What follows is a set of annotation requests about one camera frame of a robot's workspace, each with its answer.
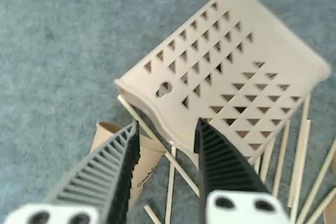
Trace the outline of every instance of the wooden dowel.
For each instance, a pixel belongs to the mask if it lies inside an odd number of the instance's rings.
[[[154,141],[160,141],[156,135],[152,132],[152,130],[147,126],[147,124],[142,120],[139,114],[135,111],[135,109],[121,96],[118,96],[118,100],[125,107],[125,109],[131,114],[131,116],[139,122],[139,125],[143,128],[143,130],[147,133],[147,135]],[[192,181],[192,179],[188,176],[188,174],[184,171],[181,165],[176,161],[176,159],[170,154],[170,152],[166,149],[165,157],[173,164],[175,169],[181,174],[187,184],[191,187],[191,189],[196,193],[197,196],[200,196],[200,191],[196,184]]]
[[[277,165],[277,170],[276,170],[276,173],[275,173],[273,192],[272,192],[274,197],[278,197],[278,193],[279,193],[282,167],[284,165],[286,147],[287,147],[288,136],[289,136],[289,128],[290,128],[290,120],[287,121],[287,123],[285,125],[285,128],[283,130],[283,134],[282,134],[281,147],[280,147],[280,153],[279,153],[279,158],[278,158],[278,165]]]
[[[174,158],[176,158],[176,147],[174,147],[174,146],[172,146],[172,156]],[[166,215],[165,215],[165,219],[164,219],[165,224],[170,224],[170,219],[171,219],[171,214],[172,214],[174,174],[175,174],[175,168],[174,168],[173,164],[171,163],[170,167],[169,167]]]
[[[260,157],[257,158],[256,162],[254,163],[254,170],[259,175],[260,171]]]
[[[306,222],[306,224],[314,224],[317,219],[320,217],[320,215],[323,213],[323,210],[328,206],[328,204],[333,200],[333,198],[336,195],[336,188],[334,188],[327,196],[326,198],[321,202],[321,204],[317,207],[315,212],[312,214],[312,216],[309,218],[309,220]]]
[[[292,177],[290,181],[290,187],[289,187],[289,193],[288,193],[288,202],[287,206],[291,207],[293,203],[293,196],[295,193],[295,186],[296,186],[296,181],[297,181],[297,166],[299,163],[300,159],[300,153],[302,151],[302,141],[303,141],[303,136],[305,134],[305,123],[306,120],[308,119],[308,113],[309,113],[309,105],[310,105],[310,98],[311,94],[307,95],[306,99],[304,100],[303,103],[303,108],[302,108],[302,117],[301,117],[301,124],[300,124],[300,132],[299,132],[299,137],[298,137],[298,144],[296,148],[296,154],[295,154],[295,161],[294,161],[294,166],[293,166],[293,171],[292,171]]]
[[[160,220],[155,215],[155,213],[153,212],[152,208],[149,205],[145,205],[143,208],[145,209],[149,217],[151,217],[154,224],[161,224]]]
[[[261,163],[260,179],[263,183],[265,183],[265,181],[266,181],[268,166],[269,166],[269,162],[270,162],[271,157],[272,157],[275,139],[276,138],[272,139],[271,142],[268,144],[268,146],[266,147],[266,150],[264,152],[264,156],[262,157],[263,159],[262,159],[262,163]]]
[[[324,163],[323,163],[323,165],[320,169],[320,173],[317,176],[317,178],[314,182],[314,185],[310,190],[309,196],[308,196],[308,198],[307,198],[307,200],[306,200],[306,202],[305,202],[305,204],[302,208],[302,211],[299,215],[299,218],[296,222],[297,224],[303,224],[304,220],[306,219],[307,213],[308,213],[308,211],[309,211],[309,209],[310,209],[310,207],[311,207],[311,205],[312,205],[312,203],[315,199],[315,196],[316,196],[316,194],[317,194],[317,192],[318,192],[318,190],[319,190],[319,188],[322,184],[322,181],[325,177],[325,174],[328,171],[328,168],[330,166],[330,163],[332,161],[332,158],[333,158],[335,152],[336,152],[336,137],[334,139],[333,144],[331,145],[331,148],[329,150],[329,153],[326,156],[326,159],[324,160]]]
[[[306,155],[307,155],[308,142],[309,142],[310,125],[311,125],[311,121],[307,120],[306,126],[304,127],[305,133],[304,133],[303,142],[302,142],[302,152],[300,153],[300,159],[299,159],[299,164],[297,168],[298,175],[297,175],[297,180],[296,180],[296,185],[295,185],[292,210],[290,212],[291,223],[295,223],[296,217],[298,214],[303,171],[305,170]]]

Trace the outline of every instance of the brown paper cup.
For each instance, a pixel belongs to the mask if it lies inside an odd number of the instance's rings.
[[[98,122],[96,123],[96,126],[97,131],[94,135],[90,150],[91,152],[121,129],[121,127],[107,122]],[[155,142],[149,137],[140,134],[140,158],[133,171],[129,208],[134,205],[142,192],[143,186],[151,176],[155,166],[158,164],[164,153],[165,148],[161,143]]]
[[[323,211],[325,224],[334,224],[336,222],[336,197],[334,197]]]

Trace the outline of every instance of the carpet floor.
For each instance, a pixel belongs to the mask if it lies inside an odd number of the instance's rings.
[[[0,0],[0,222],[39,202],[88,152],[97,121],[131,121],[116,100],[121,76],[208,0]],[[336,0],[261,0],[332,66]],[[336,134],[336,75],[315,88],[300,208]],[[279,198],[287,200],[300,111],[292,120]],[[272,186],[280,142],[268,173]],[[177,159],[196,181],[181,153]],[[162,158],[128,223],[163,222],[169,162]],[[327,174],[312,210],[336,185]],[[197,197],[175,177],[172,223],[198,223]]]

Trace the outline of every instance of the beige plastic stool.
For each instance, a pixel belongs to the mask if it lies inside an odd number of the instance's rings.
[[[193,153],[206,118],[253,163],[330,67],[257,0],[210,0],[115,83]]]

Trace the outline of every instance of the mounting hole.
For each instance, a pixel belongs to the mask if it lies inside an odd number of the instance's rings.
[[[159,89],[156,91],[155,95],[156,97],[161,98],[164,95],[172,92],[172,90],[173,90],[173,85],[168,81],[164,81],[160,84]]]
[[[30,217],[28,224],[45,224],[49,220],[49,213],[41,211]]]
[[[227,208],[227,209],[231,209],[235,207],[235,205],[233,204],[231,200],[229,200],[228,198],[224,198],[224,197],[219,197],[216,199],[216,206]]]
[[[87,214],[78,214],[71,218],[69,224],[88,224],[90,222],[90,218]]]
[[[256,201],[255,206],[256,206],[257,209],[262,210],[262,211],[266,211],[266,212],[275,211],[273,205],[271,205],[270,203],[268,203],[267,201],[264,201],[264,200]]]

